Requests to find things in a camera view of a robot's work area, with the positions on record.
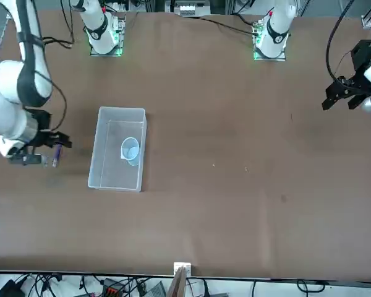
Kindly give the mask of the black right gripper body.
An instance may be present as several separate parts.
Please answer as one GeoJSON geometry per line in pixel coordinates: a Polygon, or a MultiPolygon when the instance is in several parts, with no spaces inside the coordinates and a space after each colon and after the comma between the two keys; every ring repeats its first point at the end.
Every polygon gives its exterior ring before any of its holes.
{"type": "Polygon", "coordinates": [[[36,139],[39,136],[52,136],[52,132],[46,132],[49,130],[49,124],[51,121],[51,114],[47,111],[27,108],[26,111],[31,114],[32,118],[37,121],[37,132],[35,137],[27,144],[28,146],[36,146],[36,139]]]}

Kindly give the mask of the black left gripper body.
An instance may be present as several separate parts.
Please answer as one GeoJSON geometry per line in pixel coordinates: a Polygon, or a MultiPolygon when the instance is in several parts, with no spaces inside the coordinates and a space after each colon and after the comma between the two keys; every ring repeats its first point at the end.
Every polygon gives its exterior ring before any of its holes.
{"type": "Polygon", "coordinates": [[[367,66],[371,59],[371,40],[361,40],[358,42],[351,50],[351,58],[354,67],[354,75],[349,79],[345,77],[338,78],[344,85],[339,86],[339,94],[370,94],[371,82],[364,76],[364,72],[367,70],[367,66]]]}

